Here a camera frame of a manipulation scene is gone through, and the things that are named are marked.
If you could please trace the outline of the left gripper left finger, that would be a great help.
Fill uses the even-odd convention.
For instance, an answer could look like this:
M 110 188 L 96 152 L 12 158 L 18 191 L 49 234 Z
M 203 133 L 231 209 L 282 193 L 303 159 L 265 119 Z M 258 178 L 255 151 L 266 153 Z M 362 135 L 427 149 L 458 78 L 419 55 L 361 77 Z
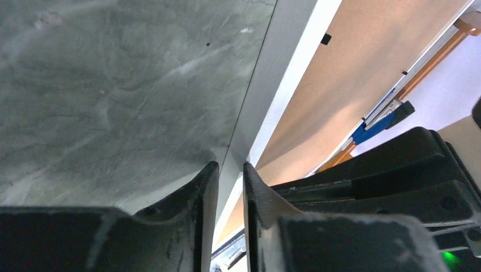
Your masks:
M 208 271 L 219 165 L 130 215 L 115 207 L 1 207 L 2 271 Z

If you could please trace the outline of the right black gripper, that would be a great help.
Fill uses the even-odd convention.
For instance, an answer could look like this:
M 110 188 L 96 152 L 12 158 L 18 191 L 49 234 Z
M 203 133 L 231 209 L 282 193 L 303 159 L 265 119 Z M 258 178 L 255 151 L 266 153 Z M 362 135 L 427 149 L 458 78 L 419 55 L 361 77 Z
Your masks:
M 304 212 L 415 217 L 451 271 L 480 270 L 480 189 L 453 145 L 434 130 L 415 127 L 273 189 Z

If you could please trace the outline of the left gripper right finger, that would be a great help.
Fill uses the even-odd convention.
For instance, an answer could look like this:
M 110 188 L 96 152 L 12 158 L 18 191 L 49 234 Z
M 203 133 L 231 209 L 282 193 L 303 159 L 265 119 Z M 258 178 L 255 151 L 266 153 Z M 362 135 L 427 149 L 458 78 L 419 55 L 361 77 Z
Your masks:
M 405 215 L 303 212 L 243 165 L 249 271 L 448 271 L 421 222 Z

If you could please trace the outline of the brown backing board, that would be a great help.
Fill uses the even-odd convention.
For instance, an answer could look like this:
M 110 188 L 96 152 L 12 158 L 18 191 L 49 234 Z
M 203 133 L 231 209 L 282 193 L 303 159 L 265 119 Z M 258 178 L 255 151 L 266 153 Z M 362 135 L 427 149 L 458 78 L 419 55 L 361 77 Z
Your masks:
M 268 185 L 319 168 L 473 1 L 342 1 L 255 168 Z

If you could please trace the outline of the blue stapler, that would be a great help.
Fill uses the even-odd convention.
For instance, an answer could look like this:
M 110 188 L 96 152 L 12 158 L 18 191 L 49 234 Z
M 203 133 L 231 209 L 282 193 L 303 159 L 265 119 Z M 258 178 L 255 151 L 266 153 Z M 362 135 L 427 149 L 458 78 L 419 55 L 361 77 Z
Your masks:
M 414 112 L 415 108 L 409 101 L 402 102 L 394 99 L 371 123 L 363 122 L 355 130 L 351 135 L 352 143 L 359 145 L 380 132 L 397 125 Z

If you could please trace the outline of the orange wooden shelf rack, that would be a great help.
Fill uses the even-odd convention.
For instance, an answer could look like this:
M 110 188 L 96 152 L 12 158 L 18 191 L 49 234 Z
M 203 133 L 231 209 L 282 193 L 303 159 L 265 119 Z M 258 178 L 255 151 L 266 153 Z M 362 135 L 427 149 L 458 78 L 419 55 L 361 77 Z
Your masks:
M 360 134 L 364 129 L 370 129 L 382 117 L 394 111 L 394 100 L 405 100 L 407 96 L 450 54 L 469 36 L 480 35 L 480 12 L 474 11 L 448 26 L 445 32 L 432 44 L 432 46 L 413 64 L 404 75 L 395 83 L 392 90 L 378 103 L 378 105 L 363 118 L 348 136 L 313 172 L 318 173 L 331 168 L 346 160 L 349 160 L 351 151 L 356 144 L 353 140 L 355 134 Z

